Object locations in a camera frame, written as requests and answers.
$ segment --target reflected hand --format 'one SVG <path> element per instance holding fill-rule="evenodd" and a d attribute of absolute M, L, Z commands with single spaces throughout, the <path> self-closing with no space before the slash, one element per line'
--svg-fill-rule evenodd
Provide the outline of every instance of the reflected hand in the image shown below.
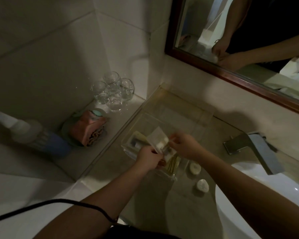
<path fill-rule="evenodd" d="M 225 52 L 229 46 L 230 39 L 221 38 L 218 42 L 212 47 L 211 52 L 217 57 L 222 57 L 225 55 Z"/>
<path fill-rule="evenodd" d="M 207 152 L 191 135 L 176 132 L 170 136 L 169 146 L 174 148 L 178 154 L 190 160 L 196 160 Z"/>
<path fill-rule="evenodd" d="M 248 65 L 243 52 L 233 53 L 218 60 L 218 65 L 230 71 L 236 71 Z"/>
<path fill-rule="evenodd" d="M 148 172 L 152 169 L 155 169 L 158 163 L 163 159 L 164 155 L 157 154 L 152 146 L 144 146 L 137 154 L 135 165 L 138 166 L 139 169 Z"/>

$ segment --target sink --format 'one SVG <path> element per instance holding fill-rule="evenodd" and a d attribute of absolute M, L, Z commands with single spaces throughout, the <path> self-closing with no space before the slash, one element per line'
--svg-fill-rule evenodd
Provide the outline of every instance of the sink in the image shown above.
<path fill-rule="evenodd" d="M 232 165 L 255 180 L 267 185 L 299 206 L 299 185 L 284 174 L 267 175 L 260 164 L 240 162 Z M 230 239 L 261 239 L 248 225 L 224 193 L 216 185 L 217 211 L 224 231 Z"/>

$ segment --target mirror frame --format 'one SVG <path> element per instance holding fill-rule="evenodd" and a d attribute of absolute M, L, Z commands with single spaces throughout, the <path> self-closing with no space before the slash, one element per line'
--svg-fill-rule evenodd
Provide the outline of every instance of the mirror frame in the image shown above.
<path fill-rule="evenodd" d="M 285 107 L 299 114 L 299 100 L 275 91 L 269 87 L 259 84 L 247 77 L 230 72 L 209 61 L 203 60 L 197 56 L 187 53 L 175 47 L 178 35 L 179 24 L 183 14 L 183 8 L 186 0 L 173 0 L 171 7 L 171 16 L 168 27 L 167 39 L 165 44 L 165 53 L 207 73 L 210 73 L 224 81 L 243 88 L 257 96 L 265 98 L 275 104 Z"/>

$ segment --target person's left hand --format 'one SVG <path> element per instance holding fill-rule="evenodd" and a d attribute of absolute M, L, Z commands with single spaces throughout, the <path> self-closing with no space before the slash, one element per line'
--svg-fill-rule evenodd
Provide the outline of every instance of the person's left hand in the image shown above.
<path fill-rule="evenodd" d="M 239 52 L 220 58 L 217 64 L 230 71 L 236 71 L 240 68 L 243 68 L 248 63 L 246 62 L 246 57 L 244 57 L 244 53 Z"/>
<path fill-rule="evenodd" d="M 155 169 L 162 159 L 164 159 L 164 155 L 157 154 L 152 146 L 144 146 L 137 154 L 136 166 L 148 172 Z"/>

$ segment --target faucet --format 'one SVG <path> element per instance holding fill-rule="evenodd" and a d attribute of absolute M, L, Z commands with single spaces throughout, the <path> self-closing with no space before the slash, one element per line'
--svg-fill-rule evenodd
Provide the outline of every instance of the faucet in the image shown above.
<path fill-rule="evenodd" d="M 275 153 L 270 149 L 266 140 L 259 132 L 243 133 L 224 142 L 229 155 L 240 152 L 245 147 L 250 147 L 268 175 L 278 174 L 284 171 L 278 162 Z"/>

